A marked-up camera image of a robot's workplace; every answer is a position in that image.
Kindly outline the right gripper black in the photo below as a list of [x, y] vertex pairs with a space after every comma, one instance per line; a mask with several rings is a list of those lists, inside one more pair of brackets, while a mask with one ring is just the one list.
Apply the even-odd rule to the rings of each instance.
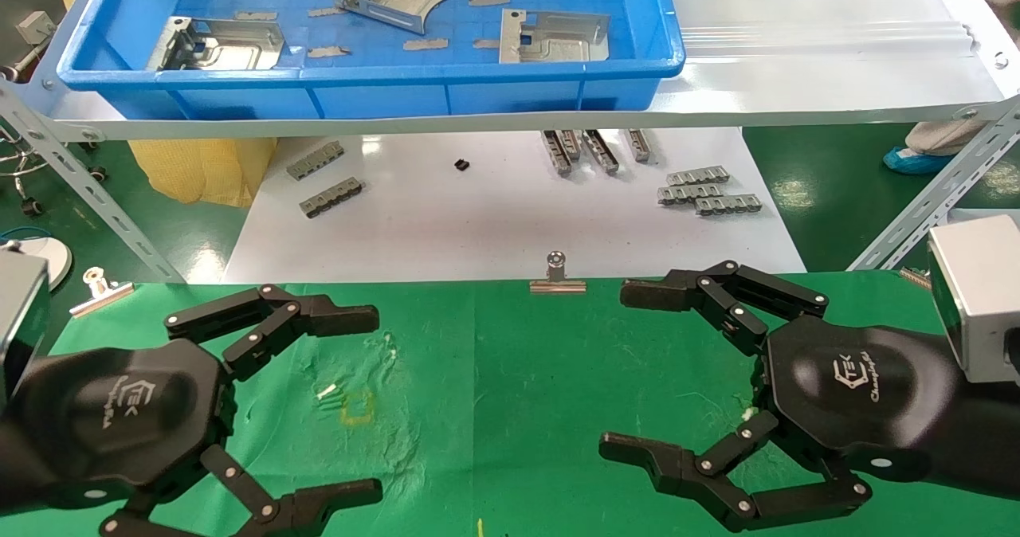
[[[850, 469], [886, 481], [962, 481], [951, 439], [962, 371], [944, 337], [828, 323], [819, 319], [830, 304], [826, 295], [735, 261], [624, 280], [620, 304], [698, 312], [743, 355], [762, 355], [753, 386], [755, 404], [767, 411], [706, 453], [613, 432], [598, 440], [602, 458], [644, 468], [653, 490], [695, 501], [729, 532], [855, 512], [872, 491]], [[794, 320], [768, 337], [752, 308]], [[736, 486], [729, 472], [770, 439], [823, 481], [756, 493]]]

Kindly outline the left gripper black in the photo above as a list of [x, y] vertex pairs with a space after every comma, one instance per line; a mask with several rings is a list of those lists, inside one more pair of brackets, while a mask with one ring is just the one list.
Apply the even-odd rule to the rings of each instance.
[[[222, 447], [236, 413], [230, 377], [247, 381], [303, 336], [379, 326], [375, 306], [263, 285], [171, 313], [165, 329], [175, 340], [160, 347], [35, 360], [12, 396], [12, 512], [128, 500], [104, 520], [101, 536], [194, 536], [150, 515], [209, 473], [250, 512], [234, 536], [320, 536], [335, 512], [382, 500], [382, 483], [367, 478], [271, 497]], [[222, 363], [198, 345], [234, 331], [245, 334]]]

